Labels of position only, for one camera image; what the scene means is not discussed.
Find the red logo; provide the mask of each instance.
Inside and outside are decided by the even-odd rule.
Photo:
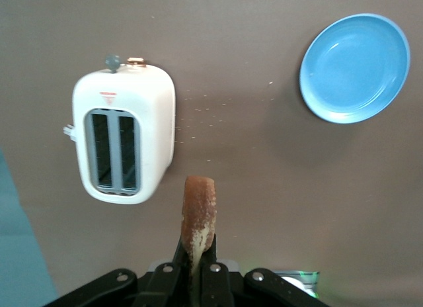
[[[106,101],[107,105],[111,105],[114,101],[114,98],[117,96],[116,92],[100,92],[100,95]]]

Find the brown surface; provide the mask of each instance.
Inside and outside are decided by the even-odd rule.
[[[60,293],[173,256],[184,180],[215,180],[217,256],[319,270],[331,306],[423,306],[423,0],[0,0],[0,145]],[[324,122],[298,70],[322,29],[356,13],[410,42],[403,90],[374,118]],[[71,93],[103,58],[173,78],[176,147],[157,192],[93,200],[79,179]]]

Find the white object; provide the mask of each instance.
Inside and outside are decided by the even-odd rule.
[[[306,292],[308,295],[312,296],[312,297],[316,297],[316,293],[312,290],[312,289],[307,289],[305,288],[304,284],[297,280],[294,279],[292,277],[282,277],[285,281],[291,283],[292,285],[294,285],[295,287],[301,289],[303,292]]]
[[[172,79],[133,60],[82,77],[73,92],[75,126],[63,129],[76,142],[84,188],[118,204],[151,197],[174,149]]]

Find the toaster slot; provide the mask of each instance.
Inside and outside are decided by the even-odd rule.
[[[141,181],[137,120],[123,110],[95,109],[85,126],[91,183],[102,193],[136,194]]]
[[[120,128],[120,153],[122,156],[122,185],[124,189],[136,189],[135,171],[135,128],[134,118],[130,116],[119,117]]]

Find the blue surface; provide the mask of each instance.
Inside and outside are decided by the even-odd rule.
[[[389,19],[358,14],[341,19],[316,37],[300,69],[307,106],[335,123],[360,122],[397,96],[410,67],[410,48]]]
[[[0,306],[43,306],[57,298],[46,263],[0,151]]]

